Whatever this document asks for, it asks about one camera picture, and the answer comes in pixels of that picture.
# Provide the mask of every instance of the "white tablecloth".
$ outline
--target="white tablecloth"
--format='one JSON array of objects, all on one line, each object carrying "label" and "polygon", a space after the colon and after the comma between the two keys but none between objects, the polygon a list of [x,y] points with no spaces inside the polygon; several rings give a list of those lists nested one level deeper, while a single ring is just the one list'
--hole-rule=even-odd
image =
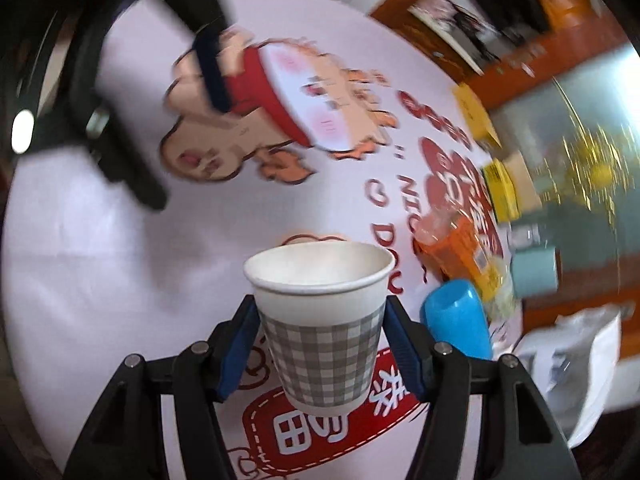
[{"label": "white tablecloth", "polygon": [[[242,263],[257,251],[325,237],[379,243],[398,257],[389,289],[417,319],[437,282],[412,253],[410,226],[430,204],[449,196],[475,208],[484,240],[501,250],[473,172],[489,157],[468,140],[453,81],[436,65],[335,0],[228,0],[228,10],[239,26],[228,40],[246,41],[230,47],[228,70],[248,71],[244,53],[253,49],[262,66],[252,77],[266,76],[272,86],[249,95],[255,110],[251,99],[236,116],[207,110],[197,67],[187,59],[172,68],[191,35],[160,0],[124,12],[103,50],[98,88],[168,187],[165,211],[145,210],[126,188],[106,183],[80,149],[25,158],[15,173],[2,247],[4,316],[22,392],[61,468],[124,356],[151,360],[206,338],[250,292]],[[270,51],[261,50],[270,39]],[[300,85],[300,95],[291,85]],[[271,101],[262,102],[267,94]],[[318,108],[317,100],[335,103]],[[331,114],[315,115],[325,105]],[[259,116],[273,119],[276,109],[284,118]],[[235,171],[226,180],[194,181],[190,168],[202,157],[213,166],[199,166],[198,178],[216,177],[229,139]],[[216,151],[190,151],[189,142]],[[369,400],[348,419],[322,420],[286,403],[257,341],[244,389],[218,407],[238,478],[404,478],[424,412],[386,347],[383,337]],[[168,462],[180,479],[165,401]],[[476,401],[472,411],[477,433]],[[474,466],[473,433],[461,478]]]}]

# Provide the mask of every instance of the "bottle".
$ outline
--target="bottle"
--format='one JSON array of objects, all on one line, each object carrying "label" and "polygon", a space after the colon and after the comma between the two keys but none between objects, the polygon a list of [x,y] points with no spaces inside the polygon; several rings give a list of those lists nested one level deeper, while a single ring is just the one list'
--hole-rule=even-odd
[{"label": "bottle", "polygon": [[453,208],[432,209],[416,224],[417,256],[426,266],[435,261],[450,279],[471,281],[481,301],[492,300],[500,272],[484,252],[471,218]]},{"label": "bottle", "polygon": [[511,231],[507,233],[507,242],[512,251],[539,245],[540,240],[540,226],[538,224],[513,226]]}]

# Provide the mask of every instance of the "white plastic bag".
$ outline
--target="white plastic bag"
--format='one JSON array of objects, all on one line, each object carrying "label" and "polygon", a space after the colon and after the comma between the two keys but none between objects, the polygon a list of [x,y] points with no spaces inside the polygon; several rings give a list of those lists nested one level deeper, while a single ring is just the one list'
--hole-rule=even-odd
[{"label": "white plastic bag", "polygon": [[583,443],[604,410],[620,357],[620,308],[559,316],[522,338],[515,354],[549,405],[569,447]]}]

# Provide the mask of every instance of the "paper cup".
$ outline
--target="paper cup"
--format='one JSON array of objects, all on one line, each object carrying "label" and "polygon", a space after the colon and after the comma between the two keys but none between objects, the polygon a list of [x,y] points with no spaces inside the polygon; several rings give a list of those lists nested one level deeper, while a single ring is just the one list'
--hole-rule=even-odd
[{"label": "paper cup", "polygon": [[346,415],[369,393],[393,255],[359,242],[276,247],[244,264],[289,402]]}]

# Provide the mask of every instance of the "gray checkered cup sleeve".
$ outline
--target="gray checkered cup sleeve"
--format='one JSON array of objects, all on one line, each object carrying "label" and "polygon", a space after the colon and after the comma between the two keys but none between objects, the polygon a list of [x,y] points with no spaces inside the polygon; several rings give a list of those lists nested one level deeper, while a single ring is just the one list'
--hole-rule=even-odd
[{"label": "gray checkered cup sleeve", "polygon": [[371,383],[385,312],[333,326],[295,326],[260,312],[273,362],[286,393],[329,408],[364,395]]}]

